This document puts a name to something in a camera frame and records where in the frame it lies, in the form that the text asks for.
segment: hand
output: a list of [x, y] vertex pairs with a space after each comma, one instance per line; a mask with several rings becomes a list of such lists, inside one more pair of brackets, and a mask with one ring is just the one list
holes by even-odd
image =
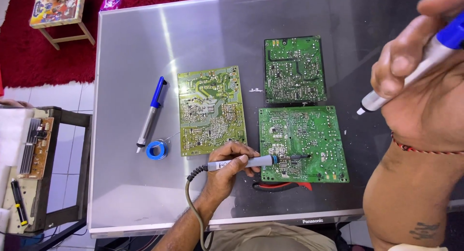
[[384, 98], [382, 107], [395, 139], [429, 151], [464, 151], [464, 51], [458, 51], [428, 75], [404, 89], [404, 78], [422, 58], [423, 47], [441, 29], [442, 16], [461, 11], [464, 0], [421, 0], [419, 12], [403, 32], [387, 43], [372, 66], [371, 84]]
[[202, 193], [208, 198], [217, 200], [219, 203], [222, 202], [232, 192], [237, 172], [245, 170], [249, 177], [253, 177], [253, 171], [259, 172], [261, 170], [259, 167], [245, 168], [248, 158], [259, 156], [259, 153], [251, 147], [236, 141], [229, 142], [216, 149], [209, 154], [209, 162], [233, 160], [220, 170], [208, 172], [208, 180]]

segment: coiled cord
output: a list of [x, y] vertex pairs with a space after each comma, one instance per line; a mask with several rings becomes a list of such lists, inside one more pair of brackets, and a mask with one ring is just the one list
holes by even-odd
[[203, 251], [209, 251], [209, 249], [211, 248], [211, 243], [212, 243], [212, 238], [214, 236], [214, 232], [211, 233], [211, 238], [209, 240], [209, 245], [208, 245], [208, 248], [206, 248], [205, 247], [205, 240], [204, 240], [203, 220], [201, 219], [200, 214], [198, 213], [197, 209], [194, 207], [194, 204], [192, 203], [192, 199], [190, 198], [190, 194], [189, 194], [190, 182], [194, 179], [194, 177], [196, 177], [196, 175], [198, 175], [198, 173], [200, 173], [202, 171], [208, 171], [208, 165], [207, 164], [201, 165], [198, 168], [194, 169], [190, 173], [190, 175], [187, 177], [187, 183], [185, 184], [185, 197], [187, 199], [187, 203], [188, 203], [190, 209], [194, 212], [195, 216], [198, 218], [198, 222], [200, 223], [200, 245], [201, 245], [201, 248], [203, 249]]

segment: solder wire spool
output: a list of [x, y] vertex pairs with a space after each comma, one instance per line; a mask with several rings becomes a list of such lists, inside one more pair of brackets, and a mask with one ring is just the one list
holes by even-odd
[[[155, 150], [159, 149], [159, 153], [155, 155]], [[160, 160], [167, 156], [167, 143], [164, 140], [155, 140], [147, 146], [147, 157], [152, 160]]]

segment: tattoo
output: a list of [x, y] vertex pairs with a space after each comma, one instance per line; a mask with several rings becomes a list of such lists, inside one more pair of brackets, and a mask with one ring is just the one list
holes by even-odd
[[418, 222], [417, 227], [415, 227], [414, 230], [409, 231], [409, 233], [413, 235], [414, 239], [417, 239], [417, 240], [433, 239], [439, 227], [440, 227], [440, 223], [425, 224], [422, 222]]

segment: panasonic logo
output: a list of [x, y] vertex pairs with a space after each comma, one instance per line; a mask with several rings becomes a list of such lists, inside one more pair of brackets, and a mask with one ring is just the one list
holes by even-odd
[[314, 219], [314, 220], [304, 220], [303, 219], [303, 224], [312, 224], [312, 223], [322, 223], [324, 222], [324, 219]]

